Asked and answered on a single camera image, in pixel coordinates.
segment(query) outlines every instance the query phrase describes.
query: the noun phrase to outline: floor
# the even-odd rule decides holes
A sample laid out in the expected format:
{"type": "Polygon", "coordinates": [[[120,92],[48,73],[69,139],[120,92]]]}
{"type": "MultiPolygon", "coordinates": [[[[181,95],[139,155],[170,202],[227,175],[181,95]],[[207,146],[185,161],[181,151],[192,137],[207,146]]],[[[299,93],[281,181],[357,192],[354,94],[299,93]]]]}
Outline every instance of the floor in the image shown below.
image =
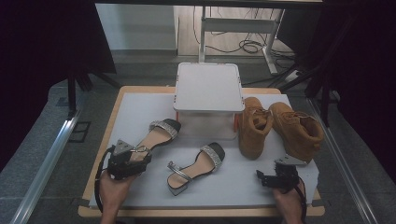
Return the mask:
{"type": "MultiPolygon", "coordinates": [[[[212,13],[218,13],[218,10],[213,9],[212,13]]],[[[178,56],[142,56],[117,52],[113,54],[117,74],[109,76],[121,85],[174,86],[177,65],[184,62],[197,62],[196,52],[189,50],[178,56]]],[[[261,55],[245,54],[229,57],[228,54],[216,55],[215,52],[212,54],[209,51],[207,54],[209,63],[237,64],[243,87],[265,88],[276,80],[276,77],[269,74],[268,67],[261,55]]],[[[277,62],[279,71],[283,71],[292,63],[285,57],[279,57],[277,62]]],[[[81,102],[81,114],[78,121],[89,122],[89,131],[85,137],[80,133],[72,133],[68,138],[49,180],[45,182],[45,187],[40,193],[28,223],[99,222],[97,217],[80,217],[78,207],[85,203],[81,200],[81,195],[87,184],[92,163],[105,132],[118,90],[96,76],[90,75],[90,78],[93,83],[91,91],[82,92],[77,88],[78,99],[81,102]]],[[[288,95],[294,110],[314,114],[315,110],[312,109],[304,96],[306,84],[307,82],[303,82],[284,93],[288,95]]],[[[312,100],[315,104],[318,103],[318,98],[312,100]]],[[[49,100],[41,116],[0,174],[0,223],[9,223],[14,218],[27,190],[31,187],[43,161],[57,139],[67,113],[67,84],[63,81],[50,89],[49,100]]],[[[315,157],[320,172],[318,190],[326,212],[322,217],[308,217],[307,223],[396,223],[396,216],[394,216],[396,210],[395,184],[389,179],[370,148],[364,144],[344,120],[342,114],[338,112],[336,103],[330,105],[329,122],[328,131],[331,136],[322,143],[321,151],[315,157]],[[341,170],[336,159],[340,155],[333,153],[333,147],[338,148],[341,152],[342,159],[346,161],[346,168],[350,170],[352,176],[344,176],[345,172],[341,170]],[[355,192],[356,188],[351,189],[350,182],[357,183],[357,190],[361,192],[355,192]],[[361,210],[358,208],[361,198],[355,198],[356,193],[363,195],[363,200],[367,201],[369,211],[373,211],[375,220],[368,222],[362,217],[361,210]]],[[[125,223],[241,224],[279,223],[280,221],[278,217],[203,219],[120,217],[119,220],[125,223]]]]}

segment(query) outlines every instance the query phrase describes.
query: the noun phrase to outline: human hand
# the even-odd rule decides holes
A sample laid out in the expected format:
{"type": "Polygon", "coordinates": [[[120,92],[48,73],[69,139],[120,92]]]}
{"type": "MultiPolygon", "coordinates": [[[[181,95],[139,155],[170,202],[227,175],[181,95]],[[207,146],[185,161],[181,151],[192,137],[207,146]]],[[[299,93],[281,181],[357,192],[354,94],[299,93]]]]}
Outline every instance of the human hand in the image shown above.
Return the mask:
{"type": "Polygon", "coordinates": [[[137,175],[129,176],[122,180],[110,177],[108,171],[104,171],[100,177],[99,195],[103,204],[101,223],[115,223],[117,213],[128,195],[128,189],[137,175]]]}
{"type": "MultiPolygon", "coordinates": [[[[305,192],[304,183],[300,179],[298,188],[301,192],[305,192]]],[[[302,202],[301,197],[295,189],[287,193],[283,193],[283,189],[273,189],[276,200],[276,208],[282,215],[283,220],[287,224],[303,224],[302,222],[302,202]]]]}

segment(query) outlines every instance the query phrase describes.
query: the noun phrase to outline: sandal heel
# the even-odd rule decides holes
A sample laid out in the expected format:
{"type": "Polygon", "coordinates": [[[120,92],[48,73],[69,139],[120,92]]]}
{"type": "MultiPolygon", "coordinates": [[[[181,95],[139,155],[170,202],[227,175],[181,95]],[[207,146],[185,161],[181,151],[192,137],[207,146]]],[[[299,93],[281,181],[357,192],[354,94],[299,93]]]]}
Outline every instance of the sandal heel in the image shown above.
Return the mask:
{"type": "Polygon", "coordinates": [[[184,185],[181,188],[174,189],[168,185],[169,190],[173,193],[173,195],[177,196],[179,193],[183,192],[188,186],[184,185]]]}

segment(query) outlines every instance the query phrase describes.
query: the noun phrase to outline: metal rail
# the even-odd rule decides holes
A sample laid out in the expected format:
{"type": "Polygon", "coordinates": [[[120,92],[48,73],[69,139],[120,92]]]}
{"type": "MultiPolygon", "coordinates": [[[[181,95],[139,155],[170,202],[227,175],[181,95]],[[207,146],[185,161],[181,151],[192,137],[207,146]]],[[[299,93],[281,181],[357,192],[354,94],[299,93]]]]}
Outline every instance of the metal rail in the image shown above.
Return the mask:
{"type": "Polygon", "coordinates": [[[283,9],[326,9],[344,10],[355,6],[355,0],[321,1],[321,0],[94,0],[101,4],[132,4],[158,6],[200,6],[200,7],[260,7],[283,9]]]}
{"type": "Polygon", "coordinates": [[[355,201],[356,206],[358,207],[359,212],[361,213],[361,218],[363,219],[364,223],[367,224],[378,223],[378,221],[375,218],[375,214],[373,212],[371,205],[369,204],[363,190],[361,189],[357,180],[355,179],[355,176],[352,174],[351,170],[349,169],[349,166],[347,165],[347,161],[344,158],[340,147],[335,142],[335,139],[332,135],[330,128],[327,128],[326,125],[321,120],[319,115],[320,110],[318,108],[318,105],[314,103],[310,98],[306,98],[306,101],[314,111],[316,119],[320,122],[320,125],[323,128],[326,142],[329,145],[329,150],[332,153],[332,156],[334,157],[335,164],[337,165],[342,177],[344,178],[344,181],[346,182],[346,186],[349,189],[349,193],[351,194],[353,200],[355,201]]]}
{"type": "Polygon", "coordinates": [[[32,215],[33,210],[35,209],[35,205],[37,204],[37,201],[41,196],[44,187],[46,187],[47,182],[50,179],[50,175],[52,174],[52,171],[55,168],[55,165],[64,150],[64,146],[66,145],[67,140],[76,125],[76,122],[78,121],[78,118],[82,111],[82,106],[84,105],[86,98],[87,93],[83,92],[81,98],[78,101],[79,109],[77,109],[76,115],[70,120],[66,120],[64,122],[64,125],[59,131],[54,143],[52,144],[52,147],[49,150],[46,159],[44,159],[43,163],[41,164],[40,169],[35,175],[35,179],[33,180],[26,194],[24,195],[23,200],[20,203],[20,207],[17,209],[17,212],[15,213],[14,218],[12,218],[10,223],[26,223],[30,215],[32,215]]]}

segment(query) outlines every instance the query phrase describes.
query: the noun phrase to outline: boot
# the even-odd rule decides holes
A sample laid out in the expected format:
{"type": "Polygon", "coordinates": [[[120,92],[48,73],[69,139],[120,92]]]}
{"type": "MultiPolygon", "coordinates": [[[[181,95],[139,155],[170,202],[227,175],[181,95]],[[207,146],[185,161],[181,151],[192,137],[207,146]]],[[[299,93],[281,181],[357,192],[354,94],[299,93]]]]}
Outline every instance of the boot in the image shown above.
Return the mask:
{"type": "Polygon", "coordinates": [[[273,118],[269,110],[262,108],[256,97],[245,99],[245,110],[239,115],[239,149],[245,157],[256,160],[264,150],[264,140],[271,131],[273,118]]]}
{"type": "Polygon", "coordinates": [[[323,130],[319,122],[304,112],[294,112],[290,106],[278,102],[270,106],[274,130],[282,137],[286,153],[309,163],[320,149],[323,130]]]}

